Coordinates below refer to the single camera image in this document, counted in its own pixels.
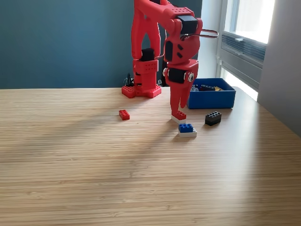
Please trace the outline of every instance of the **teal wall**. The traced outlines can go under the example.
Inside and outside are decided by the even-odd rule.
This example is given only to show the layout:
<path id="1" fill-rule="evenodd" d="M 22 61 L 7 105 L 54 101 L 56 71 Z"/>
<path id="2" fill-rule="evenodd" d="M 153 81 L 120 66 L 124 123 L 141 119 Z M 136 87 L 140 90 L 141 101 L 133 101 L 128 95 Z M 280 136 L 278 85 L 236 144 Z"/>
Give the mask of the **teal wall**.
<path id="1" fill-rule="evenodd" d="M 133 2 L 0 0 L 0 89 L 121 87 Z M 201 0 L 171 2 L 200 16 Z"/>

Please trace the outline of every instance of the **white wall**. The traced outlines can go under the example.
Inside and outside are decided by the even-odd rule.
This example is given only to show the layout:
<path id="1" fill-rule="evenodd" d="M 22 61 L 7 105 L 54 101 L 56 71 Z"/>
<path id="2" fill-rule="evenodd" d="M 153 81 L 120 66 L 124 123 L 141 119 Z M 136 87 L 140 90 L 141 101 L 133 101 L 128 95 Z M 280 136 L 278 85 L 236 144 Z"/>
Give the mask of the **white wall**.
<path id="1" fill-rule="evenodd" d="M 201 16 L 203 20 L 203 28 L 219 31 L 221 12 L 222 0 L 203 0 Z M 200 41 L 201 46 L 198 52 L 198 78 L 215 78 L 218 39 L 200 38 Z"/>
<path id="2" fill-rule="evenodd" d="M 258 102 L 301 136 L 301 0 L 276 0 Z"/>

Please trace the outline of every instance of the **blue plastic bin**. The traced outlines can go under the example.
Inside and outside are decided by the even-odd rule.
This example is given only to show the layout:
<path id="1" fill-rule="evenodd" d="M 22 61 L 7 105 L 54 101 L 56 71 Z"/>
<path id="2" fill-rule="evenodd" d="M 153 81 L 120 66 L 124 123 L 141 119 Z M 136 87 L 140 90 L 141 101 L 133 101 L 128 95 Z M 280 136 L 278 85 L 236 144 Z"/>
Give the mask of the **blue plastic bin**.
<path id="1" fill-rule="evenodd" d="M 194 85 L 218 86 L 223 91 L 190 92 L 189 109 L 233 108 L 236 91 L 224 79 L 196 79 Z"/>

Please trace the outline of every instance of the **red robotic arm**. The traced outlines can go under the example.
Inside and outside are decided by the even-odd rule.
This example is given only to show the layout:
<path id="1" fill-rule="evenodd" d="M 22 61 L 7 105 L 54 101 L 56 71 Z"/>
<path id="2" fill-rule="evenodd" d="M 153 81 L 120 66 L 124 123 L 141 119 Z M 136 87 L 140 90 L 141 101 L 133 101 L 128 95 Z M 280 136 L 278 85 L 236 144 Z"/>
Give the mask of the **red robotic arm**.
<path id="1" fill-rule="evenodd" d="M 132 27 L 132 56 L 135 87 L 122 90 L 128 97 L 155 97 L 161 93 L 156 85 L 158 58 L 160 57 L 160 33 L 158 23 L 169 36 L 165 40 L 164 69 L 166 83 L 170 86 L 172 116 L 178 121 L 186 115 L 178 110 L 185 107 L 194 80 L 198 74 L 198 61 L 191 59 L 200 47 L 199 34 L 203 22 L 195 18 L 188 8 L 175 7 L 167 0 L 134 0 L 135 15 Z M 142 49 L 142 41 L 148 34 L 150 48 Z"/>

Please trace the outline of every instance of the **window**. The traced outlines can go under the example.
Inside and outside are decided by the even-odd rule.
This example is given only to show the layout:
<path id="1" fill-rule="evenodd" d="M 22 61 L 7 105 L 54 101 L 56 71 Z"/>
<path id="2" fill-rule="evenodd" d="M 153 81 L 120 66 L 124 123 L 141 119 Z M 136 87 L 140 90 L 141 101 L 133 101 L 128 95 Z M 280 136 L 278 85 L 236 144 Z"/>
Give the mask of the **window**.
<path id="1" fill-rule="evenodd" d="M 275 0 L 223 0 L 217 77 L 223 77 L 225 69 L 258 91 L 274 4 Z"/>
<path id="2" fill-rule="evenodd" d="M 229 0 L 225 31 L 267 44 L 275 0 Z"/>

